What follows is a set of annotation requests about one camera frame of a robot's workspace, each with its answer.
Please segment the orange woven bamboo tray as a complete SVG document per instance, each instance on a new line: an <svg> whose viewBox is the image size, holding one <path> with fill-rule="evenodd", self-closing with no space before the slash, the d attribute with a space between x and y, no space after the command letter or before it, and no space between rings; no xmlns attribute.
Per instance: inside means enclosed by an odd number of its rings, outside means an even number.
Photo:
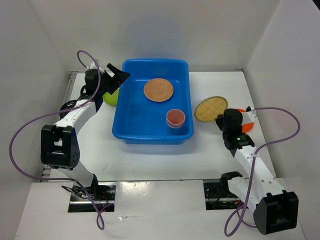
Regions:
<svg viewBox="0 0 320 240"><path fill-rule="evenodd" d="M144 85L143 93L147 99L161 103L169 100L173 96L174 87L164 78L154 78Z"/></svg>

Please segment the green plastic plate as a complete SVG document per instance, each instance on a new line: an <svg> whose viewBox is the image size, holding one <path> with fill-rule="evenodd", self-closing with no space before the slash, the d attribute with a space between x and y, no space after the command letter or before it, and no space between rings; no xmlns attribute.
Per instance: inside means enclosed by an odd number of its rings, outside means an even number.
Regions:
<svg viewBox="0 0 320 240"><path fill-rule="evenodd" d="M119 91L120 89L118 88L113 94L110 94L108 92L106 92L102 98L103 101L110 106L116 106L117 102L118 102L118 97L119 97Z"/></svg>

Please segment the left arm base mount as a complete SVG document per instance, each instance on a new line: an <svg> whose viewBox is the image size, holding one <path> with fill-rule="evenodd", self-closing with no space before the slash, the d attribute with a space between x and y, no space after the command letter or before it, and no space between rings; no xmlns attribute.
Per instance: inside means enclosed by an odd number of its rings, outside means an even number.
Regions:
<svg viewBox="0 0 320 240"><path fill-rule="evenodd" d="M95 209L86 193L77 185L68 187L61 186L70 193L69 213L87 213L95 212ZM116 184L114 182L106 185L98 185L96 193L89 187L86 188L90 197L94 201L95 206L101 212L113 212L115 210Z"/></svg>

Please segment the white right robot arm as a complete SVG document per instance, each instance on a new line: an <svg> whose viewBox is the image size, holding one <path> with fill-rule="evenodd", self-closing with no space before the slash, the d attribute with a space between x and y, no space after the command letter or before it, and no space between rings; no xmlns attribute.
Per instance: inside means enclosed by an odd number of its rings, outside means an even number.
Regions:
<svg viewBox="0 0 320 240"><path fill-rule="evenodd" d="M293 191L285 190L259 155L262 148L276 141L256 147L251 137L243 132L243 125L254 122L256 117L256 108L247 107L243 112L228 108L215 120L222 132L225 147L249 176L245 179L234 171L224 173L220 178L220 193L225 197L235 195L242 202L232 213L238 216L234 229L228 232L228 226L224 226L227 237L231 237L245 223L246 210L253 214L252 227L262 235L294 229L298 222L298 196Z"/></svg>

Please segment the light woven bamboo tray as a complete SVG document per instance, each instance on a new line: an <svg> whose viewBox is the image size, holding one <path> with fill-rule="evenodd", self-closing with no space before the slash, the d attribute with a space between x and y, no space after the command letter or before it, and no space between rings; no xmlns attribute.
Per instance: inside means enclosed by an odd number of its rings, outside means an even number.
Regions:
<svg viewBox="0 0 320 240"><path fill-rule="evenodd" d="M212 122L228 108L228 101L222 96L211 96L201 101L194 110L199 122Z"/></svg>

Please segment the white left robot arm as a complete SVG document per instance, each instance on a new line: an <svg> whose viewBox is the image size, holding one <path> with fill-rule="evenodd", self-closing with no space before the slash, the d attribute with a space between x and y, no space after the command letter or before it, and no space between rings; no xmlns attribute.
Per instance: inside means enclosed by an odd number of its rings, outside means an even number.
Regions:
<svg viewBox="0 0 320 240"><path fill-rule="evenodd" d="M113 73L110 76L105 70L91 64L85 72L85 84L76 100L70 100L60 109L60 120L54 125L45 125L41 129L41 162L58 169L68 178L77 180L72 190L81 191L88 200L96 199L102 190L98 178L81 163L81 152L77 134L85 123L93 117L103 104L105 93L113 94L130 74L108 64Z"/></svg>

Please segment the pink plastic cup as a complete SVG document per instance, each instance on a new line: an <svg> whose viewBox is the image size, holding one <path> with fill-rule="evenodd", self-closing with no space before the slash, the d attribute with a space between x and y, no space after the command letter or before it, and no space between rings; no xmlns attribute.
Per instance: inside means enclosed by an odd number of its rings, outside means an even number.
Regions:
<svg viewBox="0 0 320 240"><path fill-rule="evenodd" d="M181 128L186 120L185 113L180 109L171 109L166 114L166 123L171 128Z"/></svg>

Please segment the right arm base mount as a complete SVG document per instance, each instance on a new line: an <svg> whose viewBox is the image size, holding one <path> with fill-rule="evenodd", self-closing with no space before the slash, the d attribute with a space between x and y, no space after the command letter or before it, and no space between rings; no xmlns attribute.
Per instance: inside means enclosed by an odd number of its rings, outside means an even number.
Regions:
<svg viewBox="0 0 320 240"><path fill-rule="evenodd" d="M219 179L203 180L203 190L206 210L233 210L243 204L234 194L223 190Z"/></svg>

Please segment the orange plastic bowl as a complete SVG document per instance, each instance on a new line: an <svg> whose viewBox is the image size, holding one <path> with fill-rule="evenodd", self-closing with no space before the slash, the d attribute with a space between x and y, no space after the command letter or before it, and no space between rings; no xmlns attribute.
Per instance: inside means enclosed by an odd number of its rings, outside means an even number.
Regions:
<svg viewBox="0 0 320 240"><path fill-rule="evenodd" d="M242 132L248 133L252 130L254 127L255 119L257 118L257 115L254 110L246 111L245 109L238 108L237 109L242 114Z"/></svg>

